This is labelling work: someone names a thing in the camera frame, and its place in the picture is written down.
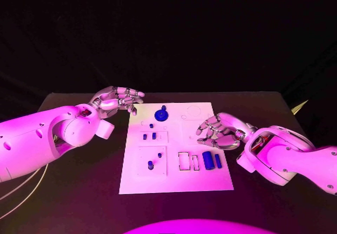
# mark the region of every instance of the cable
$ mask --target cable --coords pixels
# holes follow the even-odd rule
[[[39,180],[39,182],[38,182],[38,184],[36,184],[36,186],[35,186],[35,188],[34,188],[31,194],[29,194],[28,197],[24,199],[24,201],[19,203],[19,205],[0,217],[0,219],[5,218],[5,217],[18,209],[18,207],[25,203],[25,201],[29,199],[29,197],[31,197],[31,195],[34,194],[36,188],[39,187],[39,184],[41,184],[41,181],[42,181],[42,179],[44,179],[47,170],[48,170],[48,165],[47,165],[45,172],[44,172],[44,174],[42,174],[41,180]]]
[[[36,173],[39,172],[41,168],[35,171],[34,175],[25,180],[25,182],[5,195],[0,197],[0,201],[11,195],[13,194],[15,191],[19,190],[19,188],[29,182],[29,180],[34,178],[34,176],[36,175]]]

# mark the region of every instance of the white platform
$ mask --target white platform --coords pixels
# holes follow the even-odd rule
[[[159,122],[155,113],[163,105],[169,119]],[[137,116],[130,115],[120,194],[234,190],[224,151],[198,144],[198,139],[206,136],[206,131],[202,136],[196,135],[198,127],[215,115],[212,104],[155,103],[136,104],[136,108]],[[143,140],[143,134],[147,134],[147,140]],[[219,154],[221,169],[205,169],[205,151],[211,151],[214,157]],[[179,152],[189,153],[191,170],[179,170]],[[193,155],[198,155],[199,171],[193,168]]]

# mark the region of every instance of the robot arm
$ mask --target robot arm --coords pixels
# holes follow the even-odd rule
[[[337,195],[337,147],[316,149],[310,140],[290,129],[280,126],[258,129],[227,113],[211,117],[196,134],[206,128],[208,135],[198,140],[199,144],[224,150],[237,149],[241,141],[247,144],[237,162],[251,173],[258,171],[281,186],[300,173],[326,192]]]
[[[108,87],[88,104],[62,106],[0,123],[0,182],[18,178],[85,145],[94,135],[110,138],[114,125],[104,119],[142,103],[144,93]]]

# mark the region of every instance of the dark table surface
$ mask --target dark table surface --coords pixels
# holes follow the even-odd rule
[[[93,94],[51,94],[41,111],[87,103]],[[277,92],[149,93],[146,103],[212,102],[215,113],[228,112],[257,127],[303,129]],[[124,233],[155,222],[205,218],[240,222],[277,233],[336,233],[337,197],[301,175],[283,187],[238,164],[242,146],[227,151],[234,191],[120,195],[129,113],[108,121],[108,140],[94,137],[49,164],[32,197],[0,220],[0,233]],[[0,216],[31,193],[42,171],[11,198],[0,201]],[[28,178],[0,184],[3,195]]]

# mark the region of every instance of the black backdrop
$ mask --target black backdrop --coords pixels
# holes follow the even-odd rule
[[[48,93],[280,91],[293,107],[336,85],[325,1],[35,1],[0,10],[0,120]]]

